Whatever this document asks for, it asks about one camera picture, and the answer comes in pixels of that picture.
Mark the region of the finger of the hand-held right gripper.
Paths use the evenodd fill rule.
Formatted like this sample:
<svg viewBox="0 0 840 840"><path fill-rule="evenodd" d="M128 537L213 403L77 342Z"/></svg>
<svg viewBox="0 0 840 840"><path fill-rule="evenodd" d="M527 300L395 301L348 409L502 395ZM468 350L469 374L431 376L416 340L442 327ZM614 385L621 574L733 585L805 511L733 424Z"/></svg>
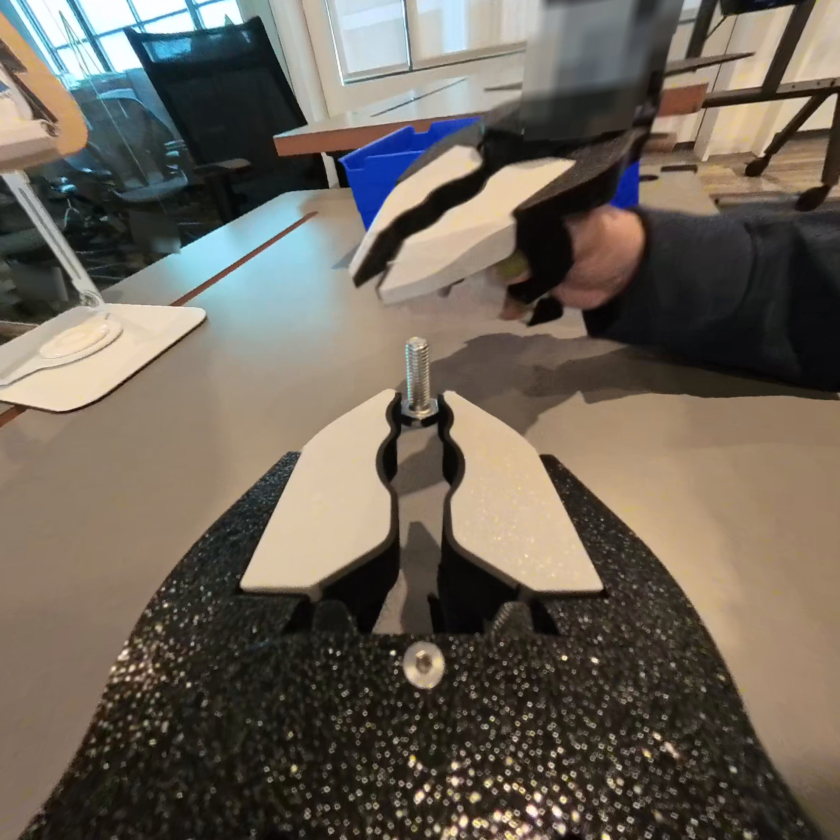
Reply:
<svg viewBox="0 0 840 840"><path fill-rule="evenodd" d="M572 159L510 164L465 203L403 240L377 288L386 306L430 295L509 257L514 211L572 168Z"/></svg>
<svg viewBox="0 0 840 840"><path fill-rule="evenodd" d="M386 271L408 238L474 196L485 161L475 145L438 144L409 167L374 216L350 262L361 287Z"/></svg>

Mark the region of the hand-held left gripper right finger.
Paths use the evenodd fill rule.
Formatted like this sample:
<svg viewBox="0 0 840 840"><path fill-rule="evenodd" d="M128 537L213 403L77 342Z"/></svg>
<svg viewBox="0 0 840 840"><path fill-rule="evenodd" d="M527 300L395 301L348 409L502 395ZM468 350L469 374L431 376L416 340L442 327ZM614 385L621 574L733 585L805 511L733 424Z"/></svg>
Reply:
<svg viewBox="0 0 840 840"><path fill-rule="evenodd" d="M444 439L455 451L448 497L454 549L529 595L598 595L603 583L548 470L514 428L453 391Z"/></svg>

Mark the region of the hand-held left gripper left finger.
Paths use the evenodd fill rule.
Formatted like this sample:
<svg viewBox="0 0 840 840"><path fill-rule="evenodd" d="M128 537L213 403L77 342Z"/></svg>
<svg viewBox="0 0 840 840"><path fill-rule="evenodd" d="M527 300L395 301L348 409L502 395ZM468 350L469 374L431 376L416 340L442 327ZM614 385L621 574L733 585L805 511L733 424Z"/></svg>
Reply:
<svg viewBox="0 0 840 840"><path fill-rule="evenodd" d="M303 447L240 581L249 594L320 599L398 533L385 451L399 392L385 389Z"/></svg>

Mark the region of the blue plastic bin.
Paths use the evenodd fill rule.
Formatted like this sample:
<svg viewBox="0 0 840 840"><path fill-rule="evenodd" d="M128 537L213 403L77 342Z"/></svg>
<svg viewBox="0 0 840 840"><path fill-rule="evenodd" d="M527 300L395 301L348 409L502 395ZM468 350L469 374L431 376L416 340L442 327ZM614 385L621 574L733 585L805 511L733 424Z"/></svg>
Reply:
<svg viewBox="0 0 840 840"><path fill-rule="evenodd" d="M478 192L493 174L508 165L545 158L572 159L570 170L514 211L517 228L540 212L570 216L607 204L628 208L637 203L638 180L634 181L633 201L624 197L630 190L624 183L629 181L631 170L638 169L650 122L635 120L631 127L590 137L562 139L554 135L540 140L527 131L519 112L519 104L512 103L487 112L481 119L438 121L424 132L399 129L346 154L340 161L364 227L370 226L409 167L438 144L467 144L479 149L486 174Z"/></svg>

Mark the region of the silver hex bolt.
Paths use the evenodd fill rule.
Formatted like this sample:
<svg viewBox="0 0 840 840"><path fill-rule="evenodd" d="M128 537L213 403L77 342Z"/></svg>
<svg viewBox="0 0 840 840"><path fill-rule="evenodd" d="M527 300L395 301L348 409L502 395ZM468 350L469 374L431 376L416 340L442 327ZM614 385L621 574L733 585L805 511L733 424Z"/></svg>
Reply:
<svg viewBox="0 0 840 840"><path fill-rule="evenodd" d="M406 392L401 401L401 422L406 427L427 427L438 417L438 399L433 393L429 345L414 336L405 345Z"/></svg>

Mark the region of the person's right forearm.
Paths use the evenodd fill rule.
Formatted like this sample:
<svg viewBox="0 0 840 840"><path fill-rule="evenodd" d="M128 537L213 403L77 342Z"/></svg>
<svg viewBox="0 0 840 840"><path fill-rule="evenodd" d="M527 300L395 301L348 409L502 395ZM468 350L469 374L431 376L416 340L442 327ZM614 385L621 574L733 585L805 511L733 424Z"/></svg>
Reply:
<svg viewBox="0 0 840 840"><path fill-rule="evenodd" d="M590 335L838 392L838 211L636 215L640 266L584 313Z"/></svg>

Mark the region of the person's right hand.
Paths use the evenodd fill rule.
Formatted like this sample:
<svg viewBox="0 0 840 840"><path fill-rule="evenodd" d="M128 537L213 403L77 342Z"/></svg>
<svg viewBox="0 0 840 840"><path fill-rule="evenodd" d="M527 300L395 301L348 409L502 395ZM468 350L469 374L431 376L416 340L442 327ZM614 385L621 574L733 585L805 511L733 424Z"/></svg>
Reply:
<svg viewBox="0 0 840 840"><path fill-rule="evenodd" d="M526 268L506 278L503 321L523 320L530 309L521 300L521 285L550 284L543 297L556 300L563 310L588 312L606 305L635 278L646 230L636 208L607 204L570 216L545 211L520 223L516 245Z"/></svg>

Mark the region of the background desk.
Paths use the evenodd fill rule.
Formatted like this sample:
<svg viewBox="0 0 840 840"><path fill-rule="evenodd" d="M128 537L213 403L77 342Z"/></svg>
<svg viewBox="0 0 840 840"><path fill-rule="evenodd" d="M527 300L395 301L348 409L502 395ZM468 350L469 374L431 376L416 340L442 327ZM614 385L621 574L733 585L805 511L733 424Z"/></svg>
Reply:
<svg viewBox="0 0 840 840"><path fill-rule="evenodd" d="M750 58L754 52L733 52L717 56L676 59L666 66L665 77L681 76L731 61ZM475 75L438 80L360 110L345 112L274 137L280 157L304 154L340 156L354 151L405 126L426 131L432 123L447 119L480 117L519 99L523 68L482 71ZM658 117L683 117L697 112L706 95L708 82L683 87L666 87L658 106Z"/></svg>

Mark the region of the large window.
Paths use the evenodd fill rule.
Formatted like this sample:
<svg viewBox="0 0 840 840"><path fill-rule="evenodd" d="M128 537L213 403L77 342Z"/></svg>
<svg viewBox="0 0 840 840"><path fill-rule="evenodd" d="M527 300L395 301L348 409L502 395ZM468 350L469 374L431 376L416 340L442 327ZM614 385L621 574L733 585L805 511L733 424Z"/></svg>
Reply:
<svg viewBox="0 0 840 840"><path fill-rule="evenodd" d="M502 56L524 44L535 2L323 2L343 83ZM140 68L124 30L173 35L241 25L257 2L10 2L24 32L69 81Z"/></svg>

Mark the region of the black office chair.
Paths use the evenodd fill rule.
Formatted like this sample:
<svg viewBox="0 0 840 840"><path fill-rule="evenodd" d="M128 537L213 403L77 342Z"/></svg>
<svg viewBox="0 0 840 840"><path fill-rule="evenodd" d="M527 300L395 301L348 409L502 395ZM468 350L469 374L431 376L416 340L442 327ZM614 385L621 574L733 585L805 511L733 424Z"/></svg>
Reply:
<svg viewBox="0 0 840 840"><path fill-rule="evenodd" d="M278 155L308 125L259 17L175 34L125 28L224 223L289 192L324 190L320 153Z"/></svg>

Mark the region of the white stand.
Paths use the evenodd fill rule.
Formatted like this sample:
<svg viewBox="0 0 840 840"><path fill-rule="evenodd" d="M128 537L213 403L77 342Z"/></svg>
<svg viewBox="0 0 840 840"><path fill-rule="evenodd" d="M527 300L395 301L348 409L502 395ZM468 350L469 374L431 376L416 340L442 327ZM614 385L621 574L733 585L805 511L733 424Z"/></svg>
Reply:
<svg viewBox="0 0 840 840"><path fill-rule="evenodd" d="M2 346L2 406L51 413L89 406L205 322L201 308L105 302L25 173L3 179L68 271L80 302Z"/></svg>

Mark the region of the grey mesh chair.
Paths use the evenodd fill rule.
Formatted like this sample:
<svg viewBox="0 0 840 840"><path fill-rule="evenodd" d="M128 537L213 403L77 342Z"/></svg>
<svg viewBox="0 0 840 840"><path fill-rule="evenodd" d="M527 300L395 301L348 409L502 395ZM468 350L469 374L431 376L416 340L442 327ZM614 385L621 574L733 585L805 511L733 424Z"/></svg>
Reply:
<svg viewBox="0 0 840 840"><path fill-rule="evenodd" d="M87 125L87 144L66 158L77 194L120 224L142 251L182 249L183 201L190 182L170 157L174 136L129 89L71 90Z"/></svg>

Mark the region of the wooden board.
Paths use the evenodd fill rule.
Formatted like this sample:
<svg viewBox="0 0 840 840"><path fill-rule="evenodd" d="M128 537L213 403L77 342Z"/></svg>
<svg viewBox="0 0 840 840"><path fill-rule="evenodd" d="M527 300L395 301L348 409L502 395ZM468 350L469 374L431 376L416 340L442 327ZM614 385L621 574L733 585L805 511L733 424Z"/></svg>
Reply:
<svg viewBox="0 0 840 840"><path fill-rule="evenodd" d="M82 150L88 125L77 102L1 16L1 172L45 165Z"/></svg>

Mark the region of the black frame standing desk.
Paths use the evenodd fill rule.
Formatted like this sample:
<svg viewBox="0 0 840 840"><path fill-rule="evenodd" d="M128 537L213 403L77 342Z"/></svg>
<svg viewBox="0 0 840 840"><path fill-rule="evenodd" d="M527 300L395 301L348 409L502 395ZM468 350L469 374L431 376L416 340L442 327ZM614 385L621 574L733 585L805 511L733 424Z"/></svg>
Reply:
<svg viewBox="0 0 840 840"><path fill-rule="evenodd" d="M758 179L833 99L820 180L795 201L817 209L838 188L838 2L684 2L653 147L752 153Z"/></svg>

